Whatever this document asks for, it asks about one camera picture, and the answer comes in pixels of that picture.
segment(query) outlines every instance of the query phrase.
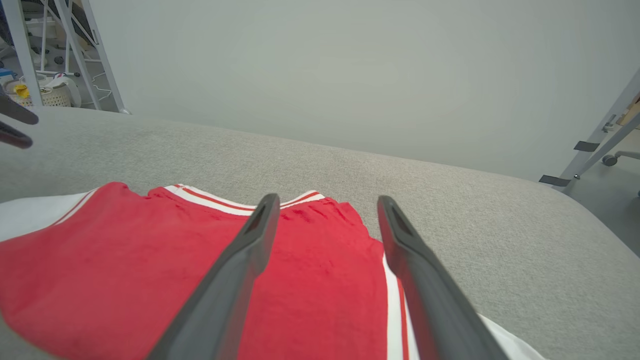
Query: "gray fabric surface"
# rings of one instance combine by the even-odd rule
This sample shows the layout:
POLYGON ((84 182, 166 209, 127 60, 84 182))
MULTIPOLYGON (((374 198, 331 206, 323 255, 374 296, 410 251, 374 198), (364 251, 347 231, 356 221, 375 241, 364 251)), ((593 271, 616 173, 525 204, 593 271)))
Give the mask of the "gray fabric surface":
MULTIPOLYGON (((0 201, 122 181, 184 183, 245 204, 318 190, 379 238, 393 196, 476 310, 551 359, 637 359, 640 259, 580 204, 541 184, 434 163, 162 120, 47 109, 0 144, 0 201)), ((0 358, 43 359, 0 326, 0 358)))

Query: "red jersey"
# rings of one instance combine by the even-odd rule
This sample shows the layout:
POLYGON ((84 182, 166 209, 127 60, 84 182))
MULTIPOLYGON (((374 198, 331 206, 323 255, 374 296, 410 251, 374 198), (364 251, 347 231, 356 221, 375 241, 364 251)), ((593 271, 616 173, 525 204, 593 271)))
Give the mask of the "red jersey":
MULTIPOLYGON (((145 358, 255 208, 184 185, 70 196, 24 199, 39 215, 0 242, 5 321, 69 360, 145 358)), ((281 208, 238 357, 417 359, 400 282, 357 212, 317 192, 281 208)))

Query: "white stripe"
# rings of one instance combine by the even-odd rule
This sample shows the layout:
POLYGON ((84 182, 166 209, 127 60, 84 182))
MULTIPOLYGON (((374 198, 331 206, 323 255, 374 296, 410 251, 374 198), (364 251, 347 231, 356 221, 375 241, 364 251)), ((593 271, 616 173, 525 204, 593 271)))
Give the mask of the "white stripe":
POLYGON ((253 213, 253 210, 240 210, 240 209, 234 209, 234 208, 230 208, 228 206, 222 205, 222 204, 218 204, 217 202, 213 202, 211 200, 207 200, 207 199, 203 199, 201 197, 197 197, 195 195, 191 195, 190 193, 184 191, 183 189, 176 189, 173 192, 175 195, 182 197, 184 200, 187 200, 189 202, 193 202, 195 204, 198 205, 202 205, 202 206, 207 206, 208 208, 212 208, 212 209, 216 209, 216 210, 220 210, 224 213, 227 214, 231 214, 231 215, 240 215, 240 216, 250 216, 253 213))
POLYGON ((387 255, 382 257, 387 280, 387 360, 402 360, 402 314, 400 293, 396 276, 387 265, 387 255))
POLYGON ((290 204, 290 205, 280 205, 280 209, 286 209, 286 208, 289 208, 289 207, 291 207, 291 206, 295 206, 295 205, 298 205, 298 204, 302 204, 303 202, 310 202, 310 201, 316 201, 316 200, 322 200, 322 199, 324 199, 324 196, 322 196, 322 194, 317 194, 317 195, 310 196, 310 197, 308 197, 307 199, 304 199, 304 200, 302 200, 302 201, 298 201, 298 202, 297 202, 297 203, 295 203, 295 204, 290 204))
POLYGON ((420 360, 418 344, 415 342, 413 325, 411 324, 411 314, 409 314, 409 306, 406 304, 406 295, 404 296, 404 310, 406 311, 406 333, 409 345, 409 360, 420 360))
POLYGON ((304 194, 300 195, 299 197, 297 197, 297 198, 295 198, 295 199, 293 199, 293 200, 289 200, 289 201, 287 201, 287 202, 283 202, 282 204, 280 204, 280 206, 281 206, 281 207, 287 206, 287 205, 289 205, 290 203, 295 202, 295 201, 297 201, 297 200, 300 200, 300 199, 302 199, 303 197, 305 197, 305 196, 307 196, 307 195, 309 195, 309 194, 311 194, 311 193, 315 193, 315 192, 317 192, 317 191, 315 191, 315 190, 311 190, 311 191, 305 192, 304 194))
POLYGON ((82 201, 76 206, 75 209, 73 209, 73 211, 71 211, 70 213, 68 213, 65 217, 63 217, 62 219, 60 219, 60 221, 57 221, 55 224, 62 224, 63 222, 65 222, 68 218, 70 218, 73 214, 77 213, 78 210, 80 210, 80 208, 82 208, 86 202, 89 200, 90 197, 93 196, 93 194, 95 193, 95 191, 98 189, 93 189, 91 190, 86 197, 84 197, 84 199, 82 199, 82 201))
MULTIPOLYGON (((165 189, 167 189, 169 192, 187 200, 190 202, 194 202, 195 204, 199 204, 199 205, 203 205, 203 206, 207 206, 208 208, 212 208, 212 209, 216 209, 216 210, 220 210, 224 213, 228 213, 228 214, 232 214, 232 215, 240 215, 240 216, 250 216, 253 213, 253 209, 255 209, 255 206, 253 205, 245 205, 245 204, 239 204, 237 202, 233 202, 231 200, 227 200, 218 196, 215 196, 211 193, 208 192, 204 192, 198 188, 194 188, 192 186, 187 186, 187 185, 183 185, 183 184, 178 184, 178 186, 175 185, 170 185, 170 186, 165 186, 165 189), (234 209, 228 206, 225 206, 224 204, 218 204, 217 202, 211 201, 211 200, 207 200, 207 199, 203 199, 201 197, 197 197, 195 195, 192 195, 186 191, 184 191, 184 189, 188 189, 192 192, 195 192, 199 195, 203 195, 206 197, 210 197, 212 199, 215 199, 217 201, 223 202, 224 204, 228 204, 228 205, 232 205, 232 206, 238 206, 238 207, 243 207, 243 208, 250 208, 247 210, 244 209, 234 209)), ((316 200, 321 200, 324 199, 324 196, 321 194, 316 194, 314 196, 311 196, 307 199, 304 199, 302 201, 300 201, 300 199, 302 199, 303 197, 310 195, 312 193, 315 193, 317 191, 315 190, 311 190, 309 192, 305 192, 304 194, 298 196, 297 198, 287 201, 287 202, 283 202, 280 204, 280 209, 285 209, 288 208, 290 206, 294 206, 294 205, 298 205, 298 204, 302 204, 304 202, 310 202, 310 201, 316 201, 316 200)))
POLYGON ((255 209, 255 206, 253 206, 253 205, 239 204, 239 203, 233 202, 231 200, 223 199, 221 197, 213 195, 212 193, 204 192, 204 191, 202 191, 202 190, 200 190, 198 188, 194 188, 193 186, 188 186, 188 185, 183 185, 183 184, 179 184, 179 185, 181 185, 184 188, 187 188, 187 189, 191 190, 192 192, 195 192, 195 193, 200 194, 200 195, 204 195, 206 197, 210 197, 212 199, 216 199, 216 200, 218 200, 220 202, 224 202, 225 204, 229 204, 229 205, 233 205, 233 206, 239 206, 240 208, 255 209))

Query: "floor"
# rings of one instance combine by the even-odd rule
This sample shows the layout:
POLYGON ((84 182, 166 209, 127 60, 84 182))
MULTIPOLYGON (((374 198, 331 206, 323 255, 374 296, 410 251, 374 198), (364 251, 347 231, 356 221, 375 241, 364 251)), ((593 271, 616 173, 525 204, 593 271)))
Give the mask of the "floor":
MULTIPOLYGON (((616 151, 640 152, 640 130, 633 130, 616 151)), ((640 160, 620 158, 612 167, 593 165, 565 193, 589 209, 627 246, 640 256, 640 160)))
MULTIPOLYGON (((98 56, 98 52, 94 49, 87 51, 88 55, 91 56, 93 59, 99 59, 100 56, 98 56)), ((47 71, 64 71, 65 70, 65 66, 64 64, 62 65, 58 65, 56 64, 53 59, 56 56, 62 56, 64 57, 65 55, 65 51, 63 49, 49 49, 49 54, 46 54, 45 57, 47 58, 47 66, 45 66, 45 70, 47 71)), ((76 59, 74 58, 73 53, 70 53, 69 55, 70 57, 70 63, 69 63, 69 71, 70 72, 80 72, 79 67, 76 63, 76 59)), ((6 69, 10 69, 12 71, 14 71, 15 73, 18 74, 18 77, 22 76, 22 69, 20 68, 20 63, 18 62, 18 57, 13 54, 13 55, 8 55, 7 57, 2 59, 2 62, 4 63, 4 67, 6 69)), ((86 64, 87 69, 89 70, 89 74, 91 75, 91 77, 94 77, 98 74, 100 74, 101 72, 104 72, 103 68, 102 68, 102 64, 100 63, 87 63, 86 64)), ((76 78, 76 77, 72 77, 72 79, 76 82, 78 89, 80 90, 80 96, 82 97, 82 102, 90 102, 91 101, 91 96, 89 95, 89 91, 87 90, 87 86, 84 83, 84 79, 82 77, 80 78, 76 78)), ((93 82, 93 85, 98 86, 99 88, 103 88, 103 89, 108 89, 109 88, 109 83, 107 82, 107 79, 104 75, 99 76, 97 78, 95 78, 95 81, 93 82)), ((100 99, 101 97, 105 96, 107 93, 103 92, 103 91, 96 91, 96 95, 98 97, 98 99, 100 99)), ((102 106, 102 110, 104 111, 114 111, 117 112, 118 108, 116 106, 115 101, 113 100, 113 96, 109 96, 103 100, 100 101, 100 105, 102 106)), ((89 109, 94 109, 95 107, 93 106, 93 104, 84 104, 82 105, 83 108, 89 108, 89 109)))

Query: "wicker basket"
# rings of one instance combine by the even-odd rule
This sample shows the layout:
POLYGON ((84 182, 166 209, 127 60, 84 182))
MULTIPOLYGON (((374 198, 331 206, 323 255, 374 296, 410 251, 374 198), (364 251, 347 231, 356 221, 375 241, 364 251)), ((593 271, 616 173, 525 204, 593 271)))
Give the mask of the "wicker basket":
MULTIPOLYGON (((38 84, 42 86, 40 88, 40 95, 42 96, 42 103, 44 104, 44 106, 71 106, 71 97, 69 96, 67 84, 60 84, 59 86, 55 86, 53 88, 43 87, 42 84, 48 84, 50 80, 51 78, 40 79, 40 74, 38 75, 38 84)), ((31 102, 31 96, 21 97, 16 94, 15 91, 13 91, 13 88, 19 84, 22 84, 20 80, 12 80, 7 82, 6 84, 4 84, 4 92, 9 95, 11 100, 24 106, 25 108, 33 106, 33 103, 31 102)))

